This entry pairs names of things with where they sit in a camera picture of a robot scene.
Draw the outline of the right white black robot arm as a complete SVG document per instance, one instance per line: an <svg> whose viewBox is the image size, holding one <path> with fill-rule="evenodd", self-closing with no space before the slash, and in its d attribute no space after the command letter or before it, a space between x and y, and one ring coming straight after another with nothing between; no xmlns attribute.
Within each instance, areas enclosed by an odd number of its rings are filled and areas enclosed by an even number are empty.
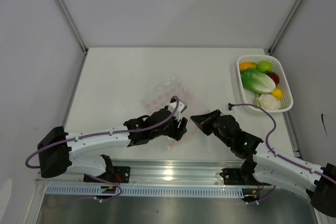
<svg viewBox="0 0 336 224"><path fill-rule="evenodd" d="M246 183L261 182L288 190L307 200L326 216L335 217L335 165L303 161L271 147L243 131L231 114L215 110L193 115L191 120L207 136L215 135L238 158L244 160L240 179Z"/></svg>

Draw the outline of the white toy cauliflower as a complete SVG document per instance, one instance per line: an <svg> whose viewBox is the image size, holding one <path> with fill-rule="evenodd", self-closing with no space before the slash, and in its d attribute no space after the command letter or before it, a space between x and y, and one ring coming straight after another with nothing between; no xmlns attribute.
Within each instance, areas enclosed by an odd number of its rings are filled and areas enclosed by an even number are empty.
<svg viewBox="0 0 336 224"><path fill-rule="evenodd" d="M257 98L257 104L265 110L278 110L281 102L271 94L262 94Z"/></svg>

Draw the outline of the green toy cabbage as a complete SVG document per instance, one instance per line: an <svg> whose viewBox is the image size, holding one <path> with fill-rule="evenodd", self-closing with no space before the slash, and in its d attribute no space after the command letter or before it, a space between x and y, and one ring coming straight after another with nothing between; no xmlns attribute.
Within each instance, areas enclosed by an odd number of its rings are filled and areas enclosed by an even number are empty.
<svg viewBox="0 0 336 224"><path fill-rule="evenodd" d="M247 69L240 78L245 89L259 94L270 94L276 88L274 81L257 69Z"/></svg>

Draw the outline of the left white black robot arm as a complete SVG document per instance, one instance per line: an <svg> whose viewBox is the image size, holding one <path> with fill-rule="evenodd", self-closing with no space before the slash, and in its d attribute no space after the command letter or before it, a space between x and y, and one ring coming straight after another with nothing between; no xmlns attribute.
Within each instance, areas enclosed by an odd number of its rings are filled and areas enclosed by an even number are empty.
<svg viewBox="0 0 336 224"><path fill-rule="evenodd" d="M71 172L83 174L86 182L89 176L108 182L115 173L110 157L88 157L86 153L144 145L161 136L179 141L187 132L187 118L182 116L186 108L182 102L173 102L152 115L91 133L67 133L62 126L55 127L37 145L41 177L54 178Z"/></svg>

